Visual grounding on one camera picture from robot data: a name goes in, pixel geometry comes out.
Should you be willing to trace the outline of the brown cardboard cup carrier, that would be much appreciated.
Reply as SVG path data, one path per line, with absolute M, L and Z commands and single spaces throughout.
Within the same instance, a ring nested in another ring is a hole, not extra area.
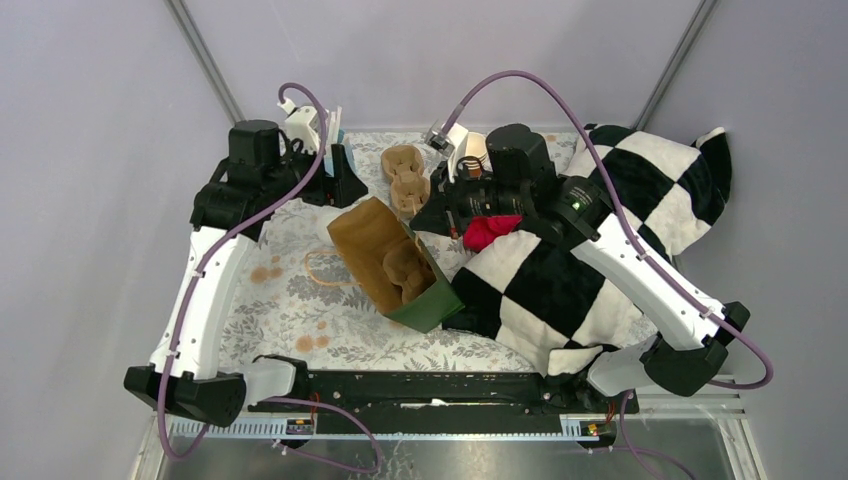
M 401 218 L 413 218 L 429 200 L 431 192 L 421 152 L 413 145 L 390 147 L 381 154 L 381 165 L 389 182 L 392 207 Z

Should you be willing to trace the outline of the green brown paper bag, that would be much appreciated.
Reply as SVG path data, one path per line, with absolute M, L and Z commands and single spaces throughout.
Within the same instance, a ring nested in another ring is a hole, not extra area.
M 326 227 L 352 280 L 378 313 L 428 333 L 464 308 L 431 253 L 380 199 L 370 197 Z

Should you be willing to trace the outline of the stack of brown paper cups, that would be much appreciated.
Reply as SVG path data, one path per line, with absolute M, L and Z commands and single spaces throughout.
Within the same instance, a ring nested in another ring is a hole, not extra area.
M 469 132 L 461 163 L 472 176 L 480 176 L 484 171 L 491 171 L 486 147 L 486 136 L 482 133 Z

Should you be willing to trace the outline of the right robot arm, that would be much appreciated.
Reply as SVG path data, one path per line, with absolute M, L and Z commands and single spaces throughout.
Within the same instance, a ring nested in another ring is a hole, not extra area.
M 468 236 L 473 220 L 517 215 L 454 275 L 462 309 L 444 327 L 492 339 L 545 376 L 567 380 L 597 412 L 613 395 L 656 384 L 690 396 L 710 382 L 749 318 L 670 264 L 730 198 L 726 136 L 691 145 L 624 126 L 588 124 L 558 173 L 544 138 L 522 124 L 486 139 L 480 178 L 433 172 L 416 231 Z

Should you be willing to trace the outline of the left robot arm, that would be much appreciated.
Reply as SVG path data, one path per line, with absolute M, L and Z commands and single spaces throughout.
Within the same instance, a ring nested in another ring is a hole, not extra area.
M 195 195 L 186 271 L 168 325 L 145 366 L 131 366 L 125 389 L 163 412 L 217 427 L 272 397 L 296 411 L 309 401 L 310 385 L 288 360 L 261 361 L 222 370 L 219 351 L 238 277 L 259 245 L 263 220 L 234 236 L 229 230 L 262 213 L 272 216 L 279 199 L 344 208 L 367 188 L 356 176 L 344 134 L 328 126 L 324 162 L 312 178 L 320 133 L 316 121 L 237 122 L 228 133 L 228 155 Z

